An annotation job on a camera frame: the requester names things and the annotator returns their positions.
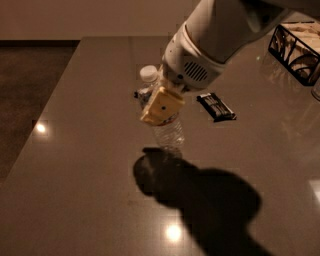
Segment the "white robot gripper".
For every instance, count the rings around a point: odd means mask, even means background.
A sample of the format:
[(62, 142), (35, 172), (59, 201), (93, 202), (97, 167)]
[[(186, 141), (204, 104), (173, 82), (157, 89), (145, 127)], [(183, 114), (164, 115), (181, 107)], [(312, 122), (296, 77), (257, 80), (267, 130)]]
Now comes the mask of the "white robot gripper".
[[(162, 57), (163, 76), (174, 85), (184, 85), (188, 91), (206, 89), (225, 69), (202, 53), (191, 40), (183, 24), (169, 41)], [(159, 126), (184, 106), (179, 94), (160, 86), (155, 89), (142, 111), (140, 120)]]

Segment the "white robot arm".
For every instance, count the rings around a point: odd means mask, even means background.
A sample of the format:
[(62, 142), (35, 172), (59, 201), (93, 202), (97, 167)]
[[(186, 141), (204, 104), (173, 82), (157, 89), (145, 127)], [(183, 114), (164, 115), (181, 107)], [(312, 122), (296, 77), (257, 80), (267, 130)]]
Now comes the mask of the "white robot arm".
[(320, 0), (200, 0), (165, 49), (141, 120), (152, 126), (172, 121), (183, 92), (207, 88), (235, 53), (294, 11), (317, 19)]

